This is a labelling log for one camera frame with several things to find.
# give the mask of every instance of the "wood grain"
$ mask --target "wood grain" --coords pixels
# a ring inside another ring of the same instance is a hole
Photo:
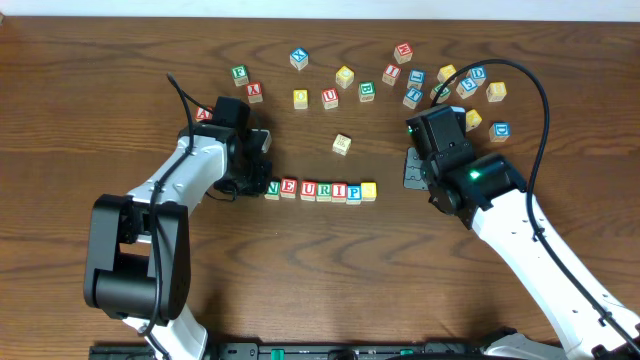
[[[395,43],[415,49],[395,87],[381,81]],[[537,195],[593,273],[640,311],[640,25],[454,21],[7,18],[0,28],[0,359],[82,359],[97,342],[135,333],[88,308],[82,277],[93,201],[124,194],[164,162],[184,126],[164,74],[203,102],[244,97],[229,69],[264,86],[253,105],[272,130],[274,174],[359,182],[379,198],[360,207],[282,200],[205,199],[191,219],[189,305],[214,334],[266,342],[474,339],[498,326],[556,341],[501,259],[428,194],[402,187],[411,145],[406,73],[485,58],[525,64],[542,80],[552,126]],[[303,46],[298,72],[288,54]],[[373,80],[326,111],[320,91],[342,65]],[[499,151],[528,176],[542,128],[540,99],[517,72],[489,67],[509,94],[484,85],[462,101],[484,121],[478,153]],[[294,110],[292,90],[309,90]],[[428,106],[423,100],[417,111]],[[488,142],[509,121],[504,144]],[[353,143],[332,153],[337,133]]]

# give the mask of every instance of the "black cable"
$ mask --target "black cable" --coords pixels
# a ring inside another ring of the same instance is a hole
[[[633,338],[618,324],[615,319],[611,316],[610,312],[600,305],[600,303],[589,293],[589,291],[576,279],[576,277],[571,273],[571,271],[566,267],[566,265],[560,260],[555,251],[551,248],[551,245],[547,242],[545,236],[543,235],[543,229],[538,226],[536,218],[533,214],[533,188],[536,183],[536,177],[538,176],[538,169],[540,168],[540,163],[542,162],[542,155],[544,153],[544,148],[547,144],[547,137],[549,136],[549,127],[551,123],[551,115],[549,114],[549,101],[547,100],[547,93],[544,91],[540,80],[533,75],[531,71],[529,71],[524,66],[515,63],[513,61],[505,60],[505,59],[488,59],[475,62],[471,65],[467,65],[462,69],[456,71],[455,74],[450,76],[440,87],[440,90],[436,93],[433,101],[431,102],[431,107],[434,107],[438,104],[438,98],[440,94],[444,91],[444,89],[449,85],[453,79],[464,74],[465,72],[471,70],[474,67],[482,66],[482,65],[490,65],[490,64],[502,64],[509,65],[514,67],[533,81],[540,93],[540,98],[542,99],[542,107],[544,109],[544,127],[542,129],[542,137],[540,139],[540,146],[538,147],[538,153],[536,155],[536,160],[533,163],[533,168],[531,169],[531,176],[529,177],[529,186],[527,187],[527,197],[526,197],[526,207],[527,207],[527,216],[529,217],[529,223],[531,224],[531,228],[533,229],[534,239],[540,241],[540,244],[544,247],[544,249],[549,254],[549,257],[556,263],[560,271],[569,279],[569,281],[575,286],[575,288],[580,292],[580,294],[593,306],[593,309],[601,316],[601,320],[606,321],[613,330],[615,330],[629,345],[631,350],[635,352],[638,356],[640,356],[640,348],[636,345]]]
[[[217,198],[217,197],[211,195],[211,193],[209,193],[209,191],[205,191],[204,194],[207,195],[208,197],[210,197],[211,199],[218,200],[218,201],[234,202],[234,201],[236,201],[238,199],[238,191],[235,188],[233,190],[233,194],[232,194],[233,197],[231,199]]]
[[[171,356],[169,356],[169,352],[165,350],[165,348],[162,347],[162,345],[160,345],[158,340],[153,335],[149,335],[147,339],[149,340],[149,344],[151,345],[151,347],[153,347],[156,351],[162,354],[162,360],[171,360]]]
[[[151,232],[151,246],[153,247],[153,262],[155,265],[155,273],[156,273],[156,291],[155,291],[155,300],[153,305],[153,312],[151,313],[151,317],[149,318],[149,324],[144,328],[142,332],[139,332],[138,335],[144,336],[147,338],[149,343],[153,345],[159,352],[162,353],[163,358],[168,359],[169,353],[162,348],[157,341],[151,336],[151,331],[153,327],[156,325],[158,321],[158,316],[160,314],[160,306],[162,303],[162,260],[160,257],[160,243],[158,239],[158,224],[157,224],[157,214],[156,214],[156,204],[159,194],[164,187],[164,184],[167,182],[167,179],[171,176],[171,174],[184,162],[184,160],[191,154],[193,150],[193,118],[191,117],[191,113],[189,112],[189,104],[187,104],[187,100],[184,92],[178,85],[178,82],[173,77],[171,73],[167,74],[167,79],[180,95],[180,100],[182,100],[182,105],[184,106],[185,112],[187,113],[187,121],[189,126],[189,144],[187,145],[184,153],[174,162],[167,171],[162,174],[160,179],[156,181],[153,185],[153,191],[151,192],[151,199],[149,200],[149,231]]]

